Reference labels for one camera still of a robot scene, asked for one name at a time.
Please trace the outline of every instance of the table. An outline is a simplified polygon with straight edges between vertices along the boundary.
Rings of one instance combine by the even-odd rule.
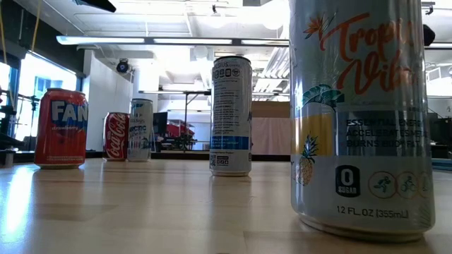
[[[434,173],[437,223],[424,239],[376,244],[303,224],[290,164],[215,178],[207,161],[89,159],[80,169],[0,169],[0,253],[451,253],[452,174]]]

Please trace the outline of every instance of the silver can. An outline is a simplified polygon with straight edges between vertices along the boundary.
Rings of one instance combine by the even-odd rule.
[[[250,60],[217,59],[212,69],[212,133],[210,170],[214,176],[247,176],[251,171]]]
[[[435,222],[421,2],[290,9],[294,210],[333,234],[420,238]]]
[[[132,99],[129,119],[130,162],[147,162],[153,131],[153,102],[149,99]]]

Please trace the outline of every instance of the aluminum can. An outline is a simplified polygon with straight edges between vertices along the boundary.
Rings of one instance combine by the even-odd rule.
[[[247,176],[251,171],[250,60],[220,57],[212,70],[210,170],[214,176]]]
[[[81,92],[49,88],[40,102],[35,164],[76,168],[85,163],[88,103]]]
[[[420,238],[435,222],[421,1],[290,11],[294,210],[333,234]]]
[[[105,117],[104,152],[107,161],[123,162],[127,159],[129,114],[110,112]]]
[[[153,131],[153,102],[149,99],[132,99],[129,120],[130,162],[147,162]]]

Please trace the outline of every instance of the red can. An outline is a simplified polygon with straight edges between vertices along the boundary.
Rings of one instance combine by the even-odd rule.
[[[125,161],[129,136],[129,114],[110,112],[105,117],[104,154],[107,161]]]
[[[76,168],[85,163],[88,102],[82,92],[49,88],[41,99],[35,163]]]

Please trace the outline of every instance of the pineapple illustration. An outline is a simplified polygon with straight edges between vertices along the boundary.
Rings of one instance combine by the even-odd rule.
[[[313,157],[317,156],[316,151],[318,150],[317,138],[318,137],[311,137],[311,135],[306,137],[302,158],[299,160],[299,164],[296,167],[298,183],[303,186],[307,186],[312,178],[314,164],[316,163]]]

